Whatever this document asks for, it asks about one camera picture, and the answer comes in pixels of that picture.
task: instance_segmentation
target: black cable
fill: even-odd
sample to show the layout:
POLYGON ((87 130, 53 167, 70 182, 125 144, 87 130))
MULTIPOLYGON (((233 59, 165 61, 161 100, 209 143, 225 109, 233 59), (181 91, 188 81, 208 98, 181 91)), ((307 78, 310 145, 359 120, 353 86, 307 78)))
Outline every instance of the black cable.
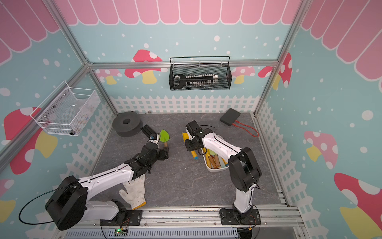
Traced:
POLYGON ((105 239, 107 239, 106 236, 105 236, 105 234, 104 234, 104 231, 102 230, 101 220, 99 221, 99 226, 101 227, 102 235, 104 236, 105 239))
MULTIPOLYGON (((132 163, 136 162, 137 160, 143 158, 143 157, 146 156, 149 152, 147 152, 147 153, 144 154, 143 156, 137 158, 137 159, 134 160, 133 162, 131 162, 131 163, 129 163, 129 164, 127 164, 127 165, 121 167, 119 170, 121 170, 121 169, 123 169, 124 167, 127 167, 127 166, 131 165, 132 163)), ((110 174, 110 173, 112 173, 112 172, 115 172, 115 171, 111 171, 111 172, 105 173, 105 174, 103 174, 103 175, 94 177, 94 178, 92 178, 91 180, 94 180, 94 179, 96 179, 96 178, 105 176, 105 175, 110 174)), ((53 190, 51 190, 51 191, 49 191, 49 192, 43 193, 43 194, 41 194, 41 195, 35 197, 34 199, 30 200, 30 201, 27 202, 27 203, 23 206, 23 208, 20 210, 20 212, 19 212, 19 221, 22 222, 22 223, 24 223, 24 224, 27 224, 27 225, 42 225, 42 224, 53 223, 54 221, 48 221, 48 222, 44 222, 44 223, 27 223, 27 222, 24 222, 24 221, 21 219, 21 213, 22 213, 22 211, 24 210, 24 208, 25 208, 26 206, 28 206, 28 204, 30 204, 31 202, 33 202, 35 199, 37 199, 37 198, 39 198, 39 197, 41 197, 41 196, 44 196, 45 194, 48 194, 48 193, 51 193, 51 192, 54 192, 54 191, 57 191, 57 190, 60 190, 60 189, 65 189, 65 188, 68 188, 68 187, 77 186, 77 185, 79 185, 79 184, 81 184, 81 183, 84 183, 84 182, 87 182, 87 180, 86 180, 86 181, 83 181, 83 182, 77 182, 76 184, 68 185, 68 186, 65 186, 65 187, 61 187, 61 188, 57 188, 57 189, 53 189, 53 190)))

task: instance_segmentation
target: metal bar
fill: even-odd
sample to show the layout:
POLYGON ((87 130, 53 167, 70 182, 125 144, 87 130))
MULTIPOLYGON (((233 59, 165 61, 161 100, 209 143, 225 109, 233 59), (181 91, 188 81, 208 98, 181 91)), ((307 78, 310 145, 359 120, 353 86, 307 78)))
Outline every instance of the metal bar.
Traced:
MULTIPOLYGON (((85 66, 78 69, 68 81, 68 85, 76 86, 88 71, 89 68, 85 66)), ((54 99, 58 93, 60 93, 60 91, 57 91, 56 95, 52 96, 52 99, 54 99)), ((11 160, 20 152, 24 145, 39 129, 40 126, 31 118, 29 123, 26 124, 25 127, 23 127, 23 129, 20 130, 20 132, 7 144, 7 146, 0 152, 0 173, 8 166, 11 160)))
POLYGON ((311 2, 312 2, 312 0, 302 0, 300 3, 300 7, 296 13, 296 16, 293 20, 293 24, 292 24, 292 26, 288 32, 288 35, 285 39, 285 42, 284 42, 283 48, 281 50, 280 56, 278 58, 279 64, 277 64, 273 68, 273 71, 269 77, 269 80, 268 80, 267 84, 265 85, 264 91, 261 94, 260 101, 257 104, 256 110, 255 110, 255 116, 257 116, 261 105, 264 103, 264 100, 266 99, 266 97, 267 97, 267 95, 271 89, 273 81, 275 80, 276 76, 278 75, 278 72, 280 71, 282 63, 284 62, 284 60, 288 54, 289 48, 292 45, 292 43, 293 43, 293 41, 294 41, 294 39, 295 39, 299 29, 300 29, 301 22, 303 21, 305 14, 308 11, 311 2))
MULTIPOLYGON (((205 61, 182 61, 182 64, 193 63, 220 63, 213 60, 205 61)), ((230 67, 263 67, 276 66, 277 60, 230 60, 230 67)), ((169 68, 170 62, 111 62, 111 63, 91 63, 91 70, 97 69, 139 69, 139 68, 169 68)))
POLYGON ((57 25, 60 27, 62 33, 64 34, 65 38, 73 48, 74 52, 76 53, 77 57, 81 61, 83 65, 87 64, 87 58, 85 56, 85 53, 82 51, 77 39, 75 38, 74 34, 70 30, 70 27, 66 23, 59 7, 57 6, 56 2, 54 0, 42 0, 45 4, 45 6, 48 8, 49 12, 51 13, 52 17, 56 21, 57 25))
POLYGON ((92 79, 93 83, 97 87, 98 92, 101 94, 102 98, 106 101, 107 105, 110 107, 110 109, 112 110, 113 114, 117 115, 118 114, 117 109, 115 108, 113 103, 110 101, 109 94, 107 93, 107 91, 105 90, 104 86, 101 84, 101 82, 99 81, 98 77, 94 73, 94 70, 90 70, 89 75, 90 75, 90 78, 92 79))

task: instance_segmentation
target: metal rail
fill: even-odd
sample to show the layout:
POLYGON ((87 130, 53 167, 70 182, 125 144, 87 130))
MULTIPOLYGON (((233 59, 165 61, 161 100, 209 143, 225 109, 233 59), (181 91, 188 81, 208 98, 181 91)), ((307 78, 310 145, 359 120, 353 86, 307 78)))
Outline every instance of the metal rail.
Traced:
POLYGON ((312 2, 312 0, 302 0, 300 3, 300 6, 299 6, 298 11, 296 13, 296 16, 293 20, 293 24, 292 24, 291 28, 289 29, 288 35, 286 36, 283 48, 282 48, 280 56, 278 58, 279 64, 277 64, 276 67, 273 68, 273 71, 269 77, 269 80, 268 80, 267 84, 265 85, 264 91, 261 94, 260 101, 257 104, 256 110, 255 110, 255 117, 257 116, 257 114, 260 110, 260 107, 264 103, 264 100, 266 99, 266 97, 267 97, 267 95, 271 89, 273 81, 276 79, 276 76, 278 75, 278 72, 280 71, 282 63, 284 62, 284 60, 288 54, 289 48, 292 45, 292 43, 293 43, 293 41, 294 41, 298 31, 299 31, 301 22, 303 21, 305 14, 308 11, 311 2, 312 2))

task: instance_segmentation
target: pink mushroom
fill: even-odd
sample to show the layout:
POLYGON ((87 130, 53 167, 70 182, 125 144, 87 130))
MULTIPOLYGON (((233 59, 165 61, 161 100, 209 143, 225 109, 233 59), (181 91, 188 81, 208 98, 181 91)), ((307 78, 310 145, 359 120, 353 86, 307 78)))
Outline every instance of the pink mushroom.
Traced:
POLYGON ((12 187, 15 183, 13 179, 1 179, 0 180, 0 197, 5 194, 5 192, 12 187))
POLYGON ((317 161, 322 155, 329 169, 333 169, 338 159, 338 147, 334 137, 330 134, 319 133, 313 131, 305 131, 304 137, 306 141, 313 146, 306 149, 311 160, 317 161))
MULTIPOLYGON (((35 107, 28 107, 15 110, 4 118, 4 131, 6 140, 2 144, 11 141, 19 131, 31 120, 30 114, 35 107)), ((34 150, 38 149, 47 158, 57 146, 57 137, 50 136, 40 128, 32 138, 24 145, 20 152, 10 162, 11 170, 14 174, 22 174, 31 166, 34 150)))
POLYGON ((255 69, 253 67, 236 67, 232 71, 232 76, 236 77, 235 84, 244 83, 244 76, 254 76, 255 69))
POLYGON ((380 236, 382 233, 382 207, 380 206, 382 190, 342 173, 334 175, 334 182, 343 195, 357 206, 356 208, 340 208, 342 216, 356 237, 380 236), (367 221, 367 225, 360 225, 363 221, 367 221))
POLYGON ((269 77, 272 73, 272 70, 273 67, 264 67, 263 69, 261 69, 261 71, 259 71, 257 75, 261 78, 269 77))
MULTIPOLYGON (((133 62, 161 62, 162 59, 158 57, 156 54, 152 53, 148 50, 139 50, 133 57, 133 62)), ((142 74, 143 79, 142 82, 144 84, 154 84, 157 82, 156 77, 154 76, 153 71, 167 72, 167 68, 146 68, 146 69, 126 69, 125 76, 129 78, 134 78, 142 74)))
POLYGON ((117 84, 113 76, 119 76, 119 77, 122 76, 121 72, 118 69, 96 70, 95 73, 97 74, 99 80, 102 83, 104 83, 106 79, 106 83, 108 85, 117 84))

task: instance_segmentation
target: wall mural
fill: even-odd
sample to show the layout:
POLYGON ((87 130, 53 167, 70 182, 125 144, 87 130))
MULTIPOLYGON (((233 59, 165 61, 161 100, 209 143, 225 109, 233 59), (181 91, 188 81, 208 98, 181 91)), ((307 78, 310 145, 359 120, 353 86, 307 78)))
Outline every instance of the wall mural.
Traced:
POLYGON ((382 92, 381 8, 379 0, 314 0, 301 27, 366 81, 379 81, 382 92))
POLYGON ((367 31, 369 35, 375 25, 379 25, 378 32, 362 51, 358 45, 345 42, 357 21, 366 17, 365 11, 369 17, 380 17, 375 10, 380 9, 380 2, 371 0, 367 5, 364 2, 362 12, 361 9, 345 16, 342 8, 348 8, 349 13, 349 9, 363 1, 350 2, 313 1, 302 24, 303 29, 310 31, 300 30, 290 49, 293 70, 288 87, 271 90, 259 113, 285 193, 299 208, 312 239, 382 237, 379 177, 382 165, 378 141, 382 130, 379 105, 382 94, 380 88, 368 82, 380 80, 380 68, 375 64, 382 62, 379 58, 370 62, 371 55, 363 57, 370 47, 376 54, 381 53, 382 44, 377 39, 382 21, 364 25, 358 29, 357 36, 352 37, 359 43, 365 42, 363 33, 367 31), (347 25, 347 29, 337 25, 335 30, 342 34, 336 36, 339 46, 336 52, 325 50, 322 45, 327 48, 325 38, 339 14, 343 25, 348 21, 344 18, 353 14, 358 18, 352 27, 347 25), (323 35, 321 41, 316 40, 322 36, 319 30, 323 35), (354 65, 350 58, 344 64, 341 48, 348 49, 349 55, 358 54, 354 65), (362 60, 368 60, 369 65, 359 68, 362 60))
POLYGON ((229 55, 277 59, 300 0, 56 0, 92 62, 229 55))

